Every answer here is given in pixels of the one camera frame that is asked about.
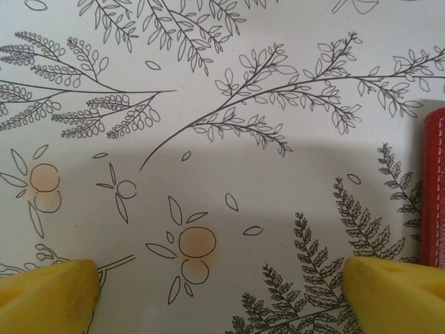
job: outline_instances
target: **red leather edge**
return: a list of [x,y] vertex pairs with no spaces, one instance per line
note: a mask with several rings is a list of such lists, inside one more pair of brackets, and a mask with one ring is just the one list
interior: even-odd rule
[[422,228],[419,263],[445,268],[445,108],[424,123]]

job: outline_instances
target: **yellow clip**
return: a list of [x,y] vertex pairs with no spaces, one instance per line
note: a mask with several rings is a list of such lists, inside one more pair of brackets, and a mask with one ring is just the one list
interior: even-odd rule
[[445,333],[445,270],[352,257],[343,292],[365,334]]
[[0,279],[0,331],[79,334],[100,295],[91,260],[74,260]]

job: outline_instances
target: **botanical line drawing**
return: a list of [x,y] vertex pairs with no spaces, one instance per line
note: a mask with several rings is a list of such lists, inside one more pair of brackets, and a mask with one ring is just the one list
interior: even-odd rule
[[403,225],[408,228],[415,228],[417,233],[411,237],[420,241],[422,181],[418,181],[408,193],[412,172],[407,172],[401,176],[401,162],[394,161],[394,153],[391,153],[391,150],[392,148],[388,146],[388,143],[384,143],[381,148],[377,149],[382,154],[382,158],[378,159],[378,162],[384,165],[379,171],[391,178],[391,180],[385,182],[386,186],[395,190],[390,199],[403,200],[407,203],[398,208],[397,212],[413,215],[412,219],[404,222]]
[[[357,82],[357,92],[360,97],[365,94],[376,94],[383,109],[388,110],[391,117],[416,117],[413,108],[423,105],[416,101],[405,100],[411,83],[418,84],[425,91],[430,91],[428,82],[434,79],[445,79],[439,72],[444,71],[445,49],[434,47],[434,54],[425,50],[420,54],[410,49],[408,57],[394,56],[394,71],[389,74],[379,74],[380,66],[375,66],[368,74],[352,74],[345,68],[348,61],[356,61],[353,47],[362,44],[356,33],[349,33],[346,38],[329,44],[319,43],[321,57],[316,61],[313,70],[304,69],[302,73],[294,67],[286,65],[288,56],[283,44],[274,44],[261,51],[252,50],[251,56],[240,55],[241,66],[245,73],[243,80],[234,76],[234,71],[228,68],[223,80],[216,80],[216,86],[227,100],[217,109],[188,123],[161,142],[144,160],[141,170],[158,150],[169,143],[182,132],[193,129],[198,134],[204,134],[213,142],[217,136],[224,139],[228,132],[237,136],[249,134],[257,145],[265,149],[269,143],[277,146],[278,152],[284,157],[292,149],[284,141],[280,133],[282,125],[272,127],[267,124],[264,116],[242,118],[236,108],[247,103],[279,104],[283,110],[286,106],[300,106],[302,109],[317,109],[331,113],[332,123],[340,134],[347,134],[361,122],[357,112],[360,104],[345,105],[340,102],[340,89],[335,86],[341,81]],[[279,86],[266,88],[267,78],[271,76],[289,75]]]
[[190,159],[191,155],[192,155],[192,152],[190,152],[190,151],[185,152],[181,158],[181,161],[186,161],[186,160]]
[[23,175],[23,177],[15,177],[7,173],[0,173],[9,185],[20,188],[20,192],[15,196],[22,198],[26,195],[28,198],[28,211],[33,223],[34,229],[41,237],[45,237],[41,214],[52,214],[60,209],[62,205],[62,196],[57,190],[60,184],[60,177],[57,167],[46,164],[36,163],[43,154],[47,151],[49,145],[43,145],[38,148],[33,154],[33,161],[25,162],[19,152],[11,148],[11,155],[15,167]]
[[[7,264],[0,263],[0,278],[6,277],[9,275],[14,275],[16,273],[23,273],[28,270],[33,270],[36,268],[41,268],[48,265],[58,264],[62,262],[69,261],[68,259],[64,257],[59,257],[56,252],[54,252],[50,247],[45,246],[44,244],[37,244],[35,245],[35,249],[37,249],[37,253],[35,254],[35,257],[39,262],[41,262],[41,265],[36,265],[33,262],[27,262],[24,264],[23,268],[16,267],[16,266],[10,266]],[[105,285],[106,276],[108,272],[112,269],[118,268],[128,262],[131,262],[136,257],[134,255],[129,255],[126,257],[123,257],[120,260],[111,262],[109,264],[106,264],[105,266],[97,268],[97,273],[99,274],[99,281],[100,281],[100,288],[102,289]],[[88,331],[90,330],[91,323],[94,319],[94,313],[92,314],[90,323],[88,324],[88,329],[83,332],[83,334],[88,334]]]
[[405,245],[405,238],[395,244],[389,244],[391,232],[389,226],[381,229],[382,217],[372,220],[368,208],[344,189],[343,179],[337,177],[334,184],[334,197],[341,222],[347,227],[346,233],[351,238],[349,244],[354,247],[355,256],[371,256],[392,260],[399,255]]
[[[336,178],[334,189],[341,222],[347,227],[346,234],[354,248],[353,255],[382,259],[400,255],[405,247],[405,238],[390,244],[389,227],[382,227],[381,218],[371,220],[368,208],[363,209],[348,195],[340,177]],[[319,240],[313,238],[309,222],[300,212],[296,213],[294,233],[297,258],[304,272],[305,292],[302,294],[292,289],[293,283],[286,283],[277,270],[266,264],[263,275],[270,300],[259,299],[246,292],[242,303],[248,318],[233,316],[233,331],[226,331],[226,334],[362,333],[341,293],[344,259],[330,257],[327,247],[322,247]],[[411,257],[400,260],[411,261]],[[307,304],[316,310],[308,312]]]
[[247,235],[249,237],[255,237],[259,234],[261,234],[264,231],[264,228],[262,228],[261,226],[250,226],[248,229],[246,229],[243,232],[243,235]]
[[216,236],[210,229],[196,226],[197,222],[200,223],[208,212],[191,214],[185,219],[181,207],[173,197],[168,197],[168,204],[170,218],[175,225],[181,228],[181,232],[178,233],[179,235],[174,235],[170,231],[165,233],[167,242],[170,244],[169,248],[161,244],[150,243],[145,245],[159,257],[181,262],[181,274],[174,278],[168,293],[168,305],[170,305],[176,300],[182,287],[184,287],[187,295],[193,297],[192,286],[201,285],[207,281],[210,269],[206,261],[209,259],[208,256],[215,251]]
[[379,0],[339,0],[335,7],[332,9],[332,14],[339,11],[341,7],[347,2],[352,2],[355,10],[362,15],[371,12],[378,4]]
[[[223,52],[223,44],[240,35],[244,23],[237,8],[243,2],[248,9],[266,8],[268,0],[79,0],[80,16],[94,11],[95,29],[104,32],[103,42],[114,36],[118,45],[125,44],[132,52],[132,39],[145,35],[147,44],[159,44],[159,49],[176,49],[177,60],[186,60],[192,72],[202,68],[209,75],[209,51]],[[153,70],[160,66],[146,62]]]
[[101,158],[104,158],[104,157],[107,157],[108,156],[108,153],[105,153],[105,152],[103,152],[103,153],[97,153],[94,157],[93,157],[93,159],[101,159]]
[[[0,61],[29,67],[34,74],[50,81],[51,86],[0,79],[0,114],[8,115],[11,106],[20,110],[0,122],[0,131],[29,125],[51,114],[51,120],[71,126],[62,132],[63,138],[86,138],[105,132],[104,119],[119,113],[123,115],[123,120],[106,134],[108,138],[119,138],[151,127],[161,120],[152,102],[159,94],[171,90],[126,91],[104,84],[100,74],[107,69],[109,59],[99,57],[99,52],[83,40],[67,39],[68,51],[78,60],[77,64],[73,64],[63,60],[66,50],[53,40],[25,31],[15,36],[25,44],[0,47],[0,51],[7,54]],[[99,90],[81,90],[83,82],[94,84]],[[86,101],[88,108],[84,111],[53,113],[62,108],[57,101],[72,94],[93,95]]]
[[48,6],[42,0],[25,0],[25,5],[31,10],[41,12],[48,9]]
[[361,179],[356,176],[356,174],[348,174],[348,179],[352,182],[355,183],[357,186],[359,186],[360,184],[362,184]]
[[[355,330],[358,328],[355,318],[347,318],[348,304],[340,289],[343,258],[329,260],[328,249],[321,248],[318,240],[313,239],[308,222],[300,212],[296,213],[293,232],[297,257],[305,272],[305,293],[292,289],[293,283],[286,282],[277,270],[266,264],[263,276],[270,300],[246,292],[241,300],[248,318],[234,316],[234,330],[226,334],[339,334],[333,326],[342,324],[345,324],[344,333],[360,333]],[[309,314],[305,312],[308,303],[316,308]]]
[[231,193],[225,194],[225,204],[232,210],[238,212],[238,202],[235,200]]
[[[93,157],[93,159],[105,157],[104,154],[105,153],[96,154]],[[116,173],[115,173],[113,164],[108,163],[108,166],[110,168],[111,184],[96,183],[96,185],[101,186],[103,188],[112,189],[114,191],[116,207],[118,208],[119,214],[122,217],[122,219],[124,219],[125,223],[128,224],[128,213],[127,213],[127,208],[125,207],[124,200],[129,200],[129,199],[132,199],[134,196],[136,196],[137,186],[134,182],[132,182],[130,180],[118,181],[118,179],[116,179]]]

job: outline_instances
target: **white paper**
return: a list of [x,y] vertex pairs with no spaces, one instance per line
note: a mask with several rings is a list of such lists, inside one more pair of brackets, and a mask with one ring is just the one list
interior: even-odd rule
[[0,275],[93,259],[89,334],[360,333],[345,259],[418,254],[442,13],[2,1]]

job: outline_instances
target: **small leaf drawing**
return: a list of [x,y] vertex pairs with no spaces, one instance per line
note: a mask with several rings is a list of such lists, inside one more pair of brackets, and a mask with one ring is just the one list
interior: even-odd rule
[[170,232],[167,231],[167,240],[168,242],[170,242],[171,244],[173,244],[175,242],[175,237],[173,237],[173,234],[171,234]]
[[168,204],[170,206],[170,215],[173,221],[181,226],[182,225],[182,211],[178,202],[171,196],[168,196]]
[[34,160],[39,159],[39,158],[40,158],[40,157],[47,151],[48,147],[49,147],[49,145],[43,145],[43,146],[39,147],[39,148],[35,151],[35,153],[34,153],[34,155],[33,155],[33,159],[34,159]]
[[21,198],[25,193],[26,193],[26,189],[23,189],[23,190],[20,191],[15,197],[16,197],[16,198]]
[[97,153],[97,154],[93,157],[93,159],[100,159],[100,158],[104,158],[104,157],[106,157],[106,156],[108,156],[108,153]]
[[25,186],[28,186],[28,184],[25,181],[21,181],[20,179],[17,179],[15,176],[0,173],[0,176],[3,178],[3,180],[7,181],[11,186],[18,186],[19,188],[24,188]]
[[13,156],[15,165],[22,175],[28,174],[28,167],[22,156],[14,149],[11,148],[11,155]]
[[154,61],[146,61],[145,64],[149,69],[153,71],[159,71],[161,69],[161,66],[156,64]]
[[204,217],[208,212],[198,212],[197,214],[192,214],[188,219],[186,224],[192,223],[193,221],[197,221],[198,219],[201,219]]
[[227,204],[227,206],[238,212],[238,203],[236,202],[235,198],[231,195],[231,193],[226,193],[225,194],[225,204]]
[[190,285],[187,282],[184,282],[184,289],[186,290],[187,295],[189,295],[190,297],[193,297],[192,288],[190,287]]
[[171,259],[171,260],[177,258],[177,255],[174,254],[167,247],[158,244],[145,244],[145,245],[149,250],[151,250],[156,255],[159,255],[160,257],[164,257],[165,259]]
[[264,228],[262,228],[261,226],[251,226],[246,231],[243,232],[243,235],[254,237],[256,235],[261,234],[263,231]]
[[107,184],[107,183],[96,183],[97,186],[102,186],[104,188],[108,188],[108,189],[114,189],[114,186],[112,186],[111,184]]
[[113,184],[116,185],[116,173],[114,173],[114,167],[110,163],[110,174],[111,174],[111,181],[113,181]]
[[190,156],[192,155],[192,152],[187,151],[184,153],[184,155],[182,156],[182,161],[188,160],[190,158]]
[[379,0],[354,0],[353,4],[360,14],[368,14],[378,5]]
[[29,216],[31,217],[31,221],[33,222],[35,231],[41,238],[44,238],[45,234],[43,232],[42,222],[40,221],[39,213],[35,209],[34,205],[31,204],[31,202],[28,201],[28,204],[29,204]]
[[360,185],[362,184],[361,179],[356,176],[356,174],[348,174],[348,179],[352,182],[355,183],[356,185]]
[[115,194],[116,205],[118,206],[120,216],[125,220],[125,223],[128,224],[128,213],[127,208],[125,207],[124,201],[121,199],[118,193]]
[[35,10],[38,12],[48,9],[47,5],[41,0],[26,0],[25,5],[29,9]]
[[176,276],[175,280],[173,281],[172,287],[170,288],[170,293],[168,294],[168,305],[173,303],[178,297],[178,293],[181,290],[181,278],[179,276]]

